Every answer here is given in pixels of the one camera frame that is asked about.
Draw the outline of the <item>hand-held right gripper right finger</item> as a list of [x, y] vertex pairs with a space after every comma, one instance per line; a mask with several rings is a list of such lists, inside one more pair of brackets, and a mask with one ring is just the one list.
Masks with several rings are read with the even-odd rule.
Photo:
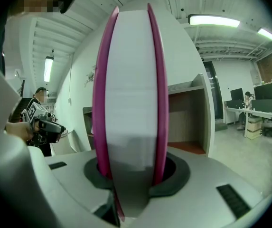
[[[221, 162], [180, 149], [168, 152], [184, 159], [190, 167], [187, 184], [175, 195], [153, 198], [132, 228], [250, 228], [272, 202], [244, 178]], [[236, 218], [217, 187], [229, 184], [250, 210]]]

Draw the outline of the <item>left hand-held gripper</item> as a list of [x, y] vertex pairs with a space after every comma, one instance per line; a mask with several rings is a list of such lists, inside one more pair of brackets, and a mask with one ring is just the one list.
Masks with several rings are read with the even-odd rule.
[[66, 128], [56, 122], [48, 121], [48, 110], [38, 103], [32, 103], [28, 110], [24, 109], [21, 113], [23, 122], [28, 122], [32, 132], [36, 131], [36, 122], [38, 122], [38, 134], [47, 143], [56, 143], [59, 141]]

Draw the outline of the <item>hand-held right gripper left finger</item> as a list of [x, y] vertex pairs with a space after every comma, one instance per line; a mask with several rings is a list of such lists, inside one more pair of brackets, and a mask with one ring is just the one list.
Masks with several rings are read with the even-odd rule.
[[94, 152], [45, 157], [0, 133], [0, 209], [5, 227], [114, 228], [120, 225], [112, 185]]

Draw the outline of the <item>person's left hand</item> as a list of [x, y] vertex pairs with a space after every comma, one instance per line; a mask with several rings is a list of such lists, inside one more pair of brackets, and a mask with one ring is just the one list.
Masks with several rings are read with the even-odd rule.
[[29, 122], [7, 122], [5, 125], [5, 131], [8, 134], [17, 136], [26, 142], [34, 137], [34, 133], [39, 131], [39, 127], [38, 122], [36, 122], [34, 126], [32, 126]]

